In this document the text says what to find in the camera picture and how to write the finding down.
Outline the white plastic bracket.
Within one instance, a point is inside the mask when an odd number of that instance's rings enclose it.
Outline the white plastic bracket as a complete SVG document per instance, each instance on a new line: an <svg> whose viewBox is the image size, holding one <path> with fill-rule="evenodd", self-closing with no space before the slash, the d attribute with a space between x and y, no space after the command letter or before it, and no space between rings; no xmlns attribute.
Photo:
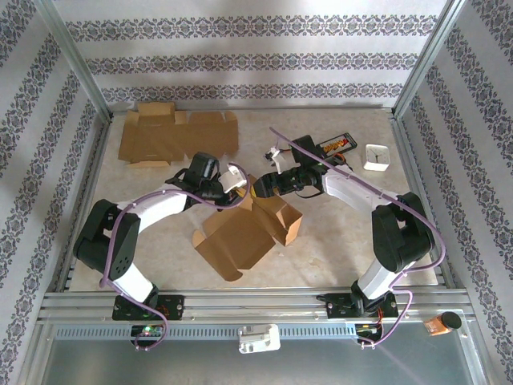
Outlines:
<svg viewBox="0 0 513 385"><path fill-rule="evenodd" d="M242 326L237 330L239 352L243 355L278 351L281 348L280 330L276 324Z"/></svg>

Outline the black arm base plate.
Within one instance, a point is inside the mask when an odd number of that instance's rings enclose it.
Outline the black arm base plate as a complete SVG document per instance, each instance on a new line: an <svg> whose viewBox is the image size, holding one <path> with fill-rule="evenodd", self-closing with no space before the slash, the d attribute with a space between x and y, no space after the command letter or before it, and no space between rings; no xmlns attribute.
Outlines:
<svg viewBox="0 0 513 385"><path fill-rule="evenodd" d="M326 313L331 318L376 318L380 314L385 318L396 318L398 306L392 293L384 294L370 302L363 310L357 307L350 293L331 293L317 296L317 300L325 303Z"/></svg>
<svg viewBox="0 0 513 385"><path fill-rule="evenodd" d="M179 321L184 312L184 296L161 294L156 297L155 310L167 320ZM117 296L111 315L115 321L159 321L160 316L134 305L126 298Z"/></svg>

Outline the white square clock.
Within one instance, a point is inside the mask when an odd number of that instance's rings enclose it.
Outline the white square clock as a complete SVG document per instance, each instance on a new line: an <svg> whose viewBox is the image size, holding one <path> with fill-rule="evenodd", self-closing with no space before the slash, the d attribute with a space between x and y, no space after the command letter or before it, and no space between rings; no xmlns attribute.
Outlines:
<svg viewBox="0 0 513 385"><path fill-rule="evenodd" d="M363 168L368 171L384 172L390 166L390 150L385 145L367 144Z"/></svg>

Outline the aluminium frame post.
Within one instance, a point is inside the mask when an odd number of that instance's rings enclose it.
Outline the aluminium frame post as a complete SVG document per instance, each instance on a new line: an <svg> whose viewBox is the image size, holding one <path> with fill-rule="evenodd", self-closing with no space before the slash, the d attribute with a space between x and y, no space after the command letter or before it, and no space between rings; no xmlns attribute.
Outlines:
<svg viewBox="0 0 513 385"><path fill-rule="evenodd" d="M71 69L77 75L90 101L99 113L101 120L110 123L112 112L52 0L33 0L33 3L46 26L53 34Z"/></svg>
<svg viewBox="0 0 513 385"><path fill-rule="evenodd" d="M447 35L450 33L454 24L458 20L462 8L467 4L468 0L447 0L446 5L442 8L438 21L434 25L434 29L427 39L425 46L414 65L405 85L398 97L395 105L392 107L392 116L395 120L402 117L406 109L409 107L411 100L414 98L417 90L420 88L426 73L430 69L434 60L437 58Z"/></svg>

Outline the grey metal sheet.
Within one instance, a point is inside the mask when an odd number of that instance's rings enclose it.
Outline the grey metal sheet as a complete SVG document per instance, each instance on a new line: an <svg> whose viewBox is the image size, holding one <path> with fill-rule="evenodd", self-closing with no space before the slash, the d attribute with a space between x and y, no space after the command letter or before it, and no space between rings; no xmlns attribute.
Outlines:
<svg viewBox="0 0 513 385"><path fill-rule="evenodd" d="M375 350L348 340L285 340L243 355L233 341L57 341L43 385L475 385L455 336L396 334Z"/></svg>

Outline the orange black small device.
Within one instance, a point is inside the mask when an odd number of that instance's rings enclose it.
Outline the orange black small device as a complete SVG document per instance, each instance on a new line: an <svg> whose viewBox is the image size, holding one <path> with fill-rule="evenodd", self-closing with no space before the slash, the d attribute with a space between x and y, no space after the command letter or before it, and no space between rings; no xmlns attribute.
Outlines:
<svg viewBox="0 0 513 385"><path fill-rule="evenodd" d="M424 322L431 336L450 333L462 326L462 319L453 311L445 311Z"/></svg>

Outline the aluminium frame rail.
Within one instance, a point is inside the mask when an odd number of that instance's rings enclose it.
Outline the aluminium frame rail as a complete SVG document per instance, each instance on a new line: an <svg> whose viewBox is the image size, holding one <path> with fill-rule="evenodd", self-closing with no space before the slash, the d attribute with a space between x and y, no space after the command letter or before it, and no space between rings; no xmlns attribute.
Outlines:
<svg viewBox="0 0 513 385"><path fill-rule="evenodd" d="M111 123L112 120L108 120L106 123L103 123L95 135L95 139L87 159L87 164L83 172L83 178L76 196L74 212L70 223L70 232L67 237L67 242L59 256L54 276L47 289L48 292L60 293L65 291L67 288L67 282L69 280L68 276L75 258L73 254L73 246L75 244L76 237L81 231L81 226L87 217L88 209L94 195L95 184L98 179L99 168L101 167Z"/></svg>
<svg viewBox="0 0 513 385"><path fill-rule="evenodd" d="M405 128L400 120L392 118L390 120L390 124L392 127L392 131L394 134L394 139L396 141L398 153L402 162L402 167L406 174L406 180L412 192L416 193L425 210L426 219L435 227L435 230L432 231L434 235L435 246L432 249L430 255L432 262L437 262L438 264L434 267L436 272L439 272L442 275L442 284L447 289L457 289L458 284L454 280L450 266L446 259L446 254L444 253L444 258L442 258L442 252L445 251L445 244L440 234L437 234L437 225L436 220L434 219L428 196L426 195L426 190L422 184L422 176L418 170L418 165L414 157L414 152L410 146L410 142L407 138Z"/></svg>
<svg viewBox="0 0 513 385"><path fill-rule="evenodd" d="M293 106L293 107L176 107L177 111L188 111L188 112L207 112L207 111L250 111L250 112L271 112L271 111L382 111L388 116L394 115L394 109L392 107L379 107L378 105L366 106L366 105L347 105L347 106Z"/></svg>

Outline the brown cardboard box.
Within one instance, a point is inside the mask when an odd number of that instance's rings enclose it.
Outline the brown cardboard box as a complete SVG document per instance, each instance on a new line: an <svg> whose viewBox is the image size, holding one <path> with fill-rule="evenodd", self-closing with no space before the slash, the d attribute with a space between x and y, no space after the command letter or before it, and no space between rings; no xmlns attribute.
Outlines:
<svg viewBox="0 0 513 385"><path fill-rule="evenodd" d="M232 156L238 148L238 120L232 111L188 112L176 110L173 102L140 103L126 114L118 159L170 164L198 152Z"/></svg>
<svg viewBox="0 0 513 385"><path fill-rule="evenodd" d="M240 206L205 220L192 235L192 245L226 282L234 282L276 243L292 243L302 217L280 197L247 197Z"/></svg>

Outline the long aluminium mounting rail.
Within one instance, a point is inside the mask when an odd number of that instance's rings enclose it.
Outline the long aluminium mounting rail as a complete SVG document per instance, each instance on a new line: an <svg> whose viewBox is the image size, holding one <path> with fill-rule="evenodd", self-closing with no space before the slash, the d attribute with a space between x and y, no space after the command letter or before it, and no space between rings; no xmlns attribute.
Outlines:
<svg viewBox="0 0 513 385"><path fill-rule="evenodd" d="M408 286L413 300L406 321L423 321L443 311L476 319L465 289L443 286ZM324 293L345 293L346 288L271 288L221 290L168 290L184 296L184 324L316 323L329 319ZM115 293L109 291L49 293L43 298L37 321L57 323L112 323Z"/></svg>

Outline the black battery pack yellow label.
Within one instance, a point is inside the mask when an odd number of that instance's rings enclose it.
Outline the black battery pack yellow label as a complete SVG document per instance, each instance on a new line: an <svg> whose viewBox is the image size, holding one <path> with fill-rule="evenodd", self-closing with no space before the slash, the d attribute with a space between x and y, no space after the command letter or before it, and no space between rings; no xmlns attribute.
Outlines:
<svg viewBox="0 0 513 385"><path fill-rule="evenodd" d="M349 133L343 133L317 145L327 156L354 150L357 142Z"/></svg>

